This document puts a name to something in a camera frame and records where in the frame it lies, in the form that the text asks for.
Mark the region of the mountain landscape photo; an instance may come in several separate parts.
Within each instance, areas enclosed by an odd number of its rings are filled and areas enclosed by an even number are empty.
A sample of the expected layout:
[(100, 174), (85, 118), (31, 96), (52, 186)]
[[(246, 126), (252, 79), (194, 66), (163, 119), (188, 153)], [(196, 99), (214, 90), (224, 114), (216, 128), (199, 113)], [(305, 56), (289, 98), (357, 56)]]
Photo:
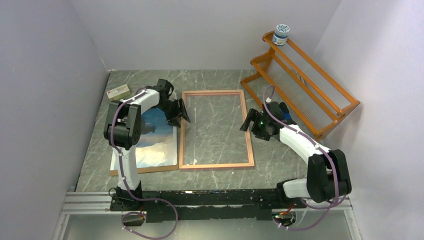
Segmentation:
[(177, 128), (168, 124), (157, 107), (166, 99), (157, 90), (143, 89), (127, 100), (109, 103), (103, 136), (113, 148), (111, 176), (119, 173), (117, 147), (135, 151), (138, 173), (178, 169)]

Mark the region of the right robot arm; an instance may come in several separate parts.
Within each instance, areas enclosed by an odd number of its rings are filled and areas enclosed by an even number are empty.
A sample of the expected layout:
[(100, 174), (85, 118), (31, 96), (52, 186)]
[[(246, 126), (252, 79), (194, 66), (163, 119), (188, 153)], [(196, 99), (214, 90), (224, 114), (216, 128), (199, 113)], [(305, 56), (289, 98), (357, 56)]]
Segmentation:
[(311, 199), (316, 203), (339, 205), (352, 191), (346, 156), (331, 150), (307, 135), (293, 121), (284, 102), (271, 101), (263, 110), (249, 109), (241, 131), (250, 130), (261, 140), (275, 138), (292, 149), (307, 165), (306, 177), (288, 179), (276, 185), (275, 202), (282, 208), (295, 201)]

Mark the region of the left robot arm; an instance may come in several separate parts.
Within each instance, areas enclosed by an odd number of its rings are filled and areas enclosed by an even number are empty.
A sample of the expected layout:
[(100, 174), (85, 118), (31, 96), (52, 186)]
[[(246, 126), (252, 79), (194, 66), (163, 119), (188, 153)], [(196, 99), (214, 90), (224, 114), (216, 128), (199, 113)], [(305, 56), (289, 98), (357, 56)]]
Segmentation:
[(130, 210), (139, 209), (144, 201), (136, 166), (136, 145), (141, 135), (154, 130), (146, 127), (142, 119), (142, 114), (150, 109), (161, 110), (172, 127), (179, 128), (181, 120), (191, 121), (184, 100), (177, 97), (173, 84), (162, 78), (156, 85), (141, 87), (128, 99), (110, 102), (103, 136), (118, 160), (116, 195)]

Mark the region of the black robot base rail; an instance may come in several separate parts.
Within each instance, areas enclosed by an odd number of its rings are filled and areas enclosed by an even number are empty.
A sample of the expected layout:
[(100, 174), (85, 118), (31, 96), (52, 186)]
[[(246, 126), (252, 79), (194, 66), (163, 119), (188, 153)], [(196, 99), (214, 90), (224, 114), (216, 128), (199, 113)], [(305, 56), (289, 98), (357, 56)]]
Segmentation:
[(288, 209), (304, 209), (299, 198), (286, 198), (282, 190), (163, 190), (142, 192), (143, 201), (111, 194), (112, 212), (143, 212), (147, 223), (173, 220), (224, 220), (254, 218), (268, 221)]

